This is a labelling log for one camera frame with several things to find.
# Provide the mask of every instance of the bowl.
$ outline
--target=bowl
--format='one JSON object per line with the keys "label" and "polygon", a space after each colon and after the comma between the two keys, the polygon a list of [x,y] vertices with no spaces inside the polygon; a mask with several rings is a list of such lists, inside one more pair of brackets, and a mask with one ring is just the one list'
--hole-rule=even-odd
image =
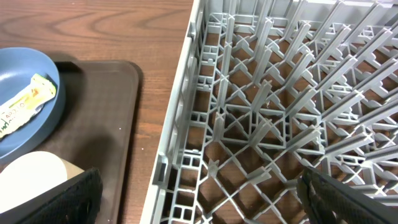
{"label": "bowl", "polygon": [[65,87],[47,55],[24,47],[0,49],[0,105],[29,85],[35,73],[50,80],[57,94],[28,123],[0,139],[0,164],[13,161],[44,141],[56,127],[65,106]]}

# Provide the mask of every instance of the brown wooden surface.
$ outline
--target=brown wooden surface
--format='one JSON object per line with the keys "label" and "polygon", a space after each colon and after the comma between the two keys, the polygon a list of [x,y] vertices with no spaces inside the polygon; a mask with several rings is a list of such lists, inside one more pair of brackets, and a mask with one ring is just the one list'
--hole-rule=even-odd
{"label": "brown wooden surface", "polygon": [[0,47],[54,60],[128,60],[141,69],[122,223],[139,223],[192,0],[0,2]]}

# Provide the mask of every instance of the dark brown tray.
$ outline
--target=dark brown tray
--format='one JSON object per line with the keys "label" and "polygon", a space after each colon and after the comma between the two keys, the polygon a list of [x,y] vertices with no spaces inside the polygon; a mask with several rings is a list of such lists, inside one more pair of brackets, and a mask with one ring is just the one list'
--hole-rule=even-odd
{"label": "dark brown tray", "polygon": [[96,223],[116,223],[138,89],[129,62],[59,62],[67,102],[61,121],[36,150],[87,170],[96,167],[103,198]]}

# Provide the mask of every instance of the dish rack tray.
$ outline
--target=dish rack tray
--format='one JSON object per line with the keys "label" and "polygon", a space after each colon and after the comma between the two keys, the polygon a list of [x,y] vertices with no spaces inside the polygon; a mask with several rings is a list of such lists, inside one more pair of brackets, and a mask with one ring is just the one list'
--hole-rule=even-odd
{"label": "dish rack tray", "polygon": [[141,223],[305,223],[305,166],[398,206],[394,3],[194,0]]}

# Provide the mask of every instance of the white round object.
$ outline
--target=white round object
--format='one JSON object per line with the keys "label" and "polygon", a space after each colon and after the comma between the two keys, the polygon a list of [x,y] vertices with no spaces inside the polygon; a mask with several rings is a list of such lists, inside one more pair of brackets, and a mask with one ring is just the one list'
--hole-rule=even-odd
{"label": "white round object", "polygon": [[0,173],[0,213],[10,210],[82,173],[49,152],[31,152]]}

